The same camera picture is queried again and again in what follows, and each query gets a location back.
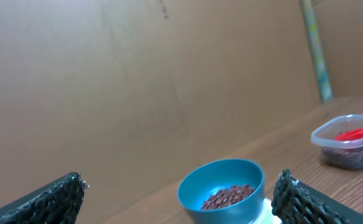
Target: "table surface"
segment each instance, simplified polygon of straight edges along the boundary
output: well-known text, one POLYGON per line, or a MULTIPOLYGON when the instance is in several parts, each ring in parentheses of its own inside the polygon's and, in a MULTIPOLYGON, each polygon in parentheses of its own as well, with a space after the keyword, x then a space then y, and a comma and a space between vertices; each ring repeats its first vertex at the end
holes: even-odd
MULTIPOLYGON (((339 98, 327 102, 306 115, 268 133, 266 136, 230 153, 259 162, 266 172, 265 193, 272 197, 274 183, 283 169, 334 200, 363 214, 363 170, 343 170, 326 165, 320 148, 310 143, 313 130, 342 114, 363 114, 363 98, 339 98)), ((105 222, 110 223, 192 223, 178 204, 179 182, 173 183, 105 222)))

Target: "cardboard wall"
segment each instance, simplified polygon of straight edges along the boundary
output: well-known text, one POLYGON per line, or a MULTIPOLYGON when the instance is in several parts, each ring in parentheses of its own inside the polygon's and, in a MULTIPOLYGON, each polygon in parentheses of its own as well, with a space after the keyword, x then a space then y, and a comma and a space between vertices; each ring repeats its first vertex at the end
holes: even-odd
POLYGON ((318 104, 297 1, 0 0, 0 206, 77 171, 99 223, 318 104))
POLYGON ((363 96, 363 1, 313 4, 335 96, 363 96))

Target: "plastic container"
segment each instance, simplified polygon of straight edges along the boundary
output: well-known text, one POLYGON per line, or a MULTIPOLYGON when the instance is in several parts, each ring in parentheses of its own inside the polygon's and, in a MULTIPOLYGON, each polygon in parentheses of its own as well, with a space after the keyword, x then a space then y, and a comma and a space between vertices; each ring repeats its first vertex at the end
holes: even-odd
POLYGON ((363 138, 354 141, 334 140, 337 135, 357 128, 363 128, 363 114, 340 116, 311 133, 311 142, 322 147, 323 156, 331 164, 345 169, 362 169, 363 138))

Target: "red spoon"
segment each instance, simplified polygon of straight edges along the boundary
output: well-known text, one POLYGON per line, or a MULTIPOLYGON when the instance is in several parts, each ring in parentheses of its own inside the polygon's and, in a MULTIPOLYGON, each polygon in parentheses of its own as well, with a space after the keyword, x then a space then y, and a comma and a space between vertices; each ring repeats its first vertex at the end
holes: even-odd
POLYGON ((363 128, 346 131, 335 137, 337 141, 353 141, 363 138, 363 128))

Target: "kidney beans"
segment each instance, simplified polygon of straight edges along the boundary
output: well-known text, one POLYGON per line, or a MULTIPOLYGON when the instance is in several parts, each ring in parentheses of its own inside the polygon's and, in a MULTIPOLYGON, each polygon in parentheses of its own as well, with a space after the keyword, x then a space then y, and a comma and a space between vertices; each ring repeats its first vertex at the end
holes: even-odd
POLYGON ((204 202, 201 210, 228 207, 247 198, 254 191, 255 189, 251 188, 248 184, 243 186, 233 185, 229 189, 219 190, 215 195, 211 195, 209 199, 204 202))
POLYGON ((363 169, 363 146, 352 149, 323 147, 326 160, 345 169, 363 169))

